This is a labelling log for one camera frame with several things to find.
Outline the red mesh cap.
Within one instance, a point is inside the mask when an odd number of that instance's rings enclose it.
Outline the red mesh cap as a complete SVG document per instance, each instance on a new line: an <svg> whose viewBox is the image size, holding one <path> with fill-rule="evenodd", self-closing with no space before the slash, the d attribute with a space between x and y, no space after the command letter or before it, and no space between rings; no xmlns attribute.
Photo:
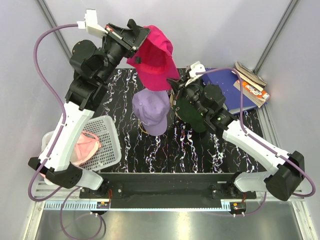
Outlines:
<svg viewBox="0 0 320 240"><path fill-rule="evenodd" d="M126 63L136 69L145 88L151 91L168 91L171 86L167 79L180 78L173 59L173 45L155 25L145 28L150 30L147 39Z"/></svg>

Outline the dark green cap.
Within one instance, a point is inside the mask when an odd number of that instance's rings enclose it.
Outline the dark green cap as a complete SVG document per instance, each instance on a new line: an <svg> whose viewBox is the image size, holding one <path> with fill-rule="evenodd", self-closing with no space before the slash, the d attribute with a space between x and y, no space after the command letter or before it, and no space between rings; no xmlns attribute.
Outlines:
<svg viewBox="0 0 320 240"><path fill-rule="evenodd" d="M191 125L195 132L203 133L207 130L202 115L185 98L176 100L173 110L183 122Z"/></svg>

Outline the beige baseball cap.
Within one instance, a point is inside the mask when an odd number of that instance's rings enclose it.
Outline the beige baseball cap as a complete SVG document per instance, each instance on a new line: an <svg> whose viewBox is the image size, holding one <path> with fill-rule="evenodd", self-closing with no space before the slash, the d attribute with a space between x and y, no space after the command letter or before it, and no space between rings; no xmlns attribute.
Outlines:
<svg viewBox="0 0 320 240"><path fill-rule="evenodd" d="M170 91L169 102L170 102L170 107L173 109L174 106L176 105L175 94L173 90Z"/></svg>

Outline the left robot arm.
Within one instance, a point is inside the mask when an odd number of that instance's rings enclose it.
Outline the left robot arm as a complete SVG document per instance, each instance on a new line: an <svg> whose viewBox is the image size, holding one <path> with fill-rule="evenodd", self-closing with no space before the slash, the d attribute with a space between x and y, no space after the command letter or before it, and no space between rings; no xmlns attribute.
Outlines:
<svg viewBox="0 0 320 240"><path fill-rule="evenodd" d="M97 111L107 91L107 81L123 58L132 58L151 33L148 27L129 19L126 28L107 24L89 25L78 22L54 27L37 40L33 56L37 57L38 45L48 34L66 28L86 29L102 39L101 47L90 40L77 42L69 63L74 70L73 80L65 100L58 100L62 115L45 150L28 161L37 174L45 175L51 183L71 189L75 186L90 189L97 198L108 193L104 178L95 171L82 169L70 162L71 154L82 130Z"/></svg>

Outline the purple cap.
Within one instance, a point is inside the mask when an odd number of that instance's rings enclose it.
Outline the purple cap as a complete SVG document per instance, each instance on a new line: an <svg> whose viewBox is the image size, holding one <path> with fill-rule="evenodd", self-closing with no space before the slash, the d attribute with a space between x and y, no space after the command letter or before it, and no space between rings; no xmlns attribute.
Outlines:
<svg viewBox="0 0 320 240"><path fill-rule="evenodd" d="M147 88L135 93L132 98L134 115L151 136L163 135L168 127L167 115L171 109L166 90L151 91Z"/></svg>

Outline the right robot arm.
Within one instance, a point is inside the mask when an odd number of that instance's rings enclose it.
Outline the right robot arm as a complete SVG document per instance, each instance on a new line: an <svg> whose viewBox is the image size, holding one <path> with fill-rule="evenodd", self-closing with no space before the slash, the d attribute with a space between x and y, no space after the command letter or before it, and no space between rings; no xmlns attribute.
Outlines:
<svg viewBox="0 0 320 240"><path fill-rule="evenodd" d="M263 172L236 172L224 184L222 193L239 198L246 192L269 192L287 201L304 180L304 156L280 149L246 128L243 122L225 109L225 96L217 84L201 83L202 75L189 68L181 79L167 79L173 91L174 111L181 115L185 100L200 117L207 131L245 151L263 167Z"/></svg>

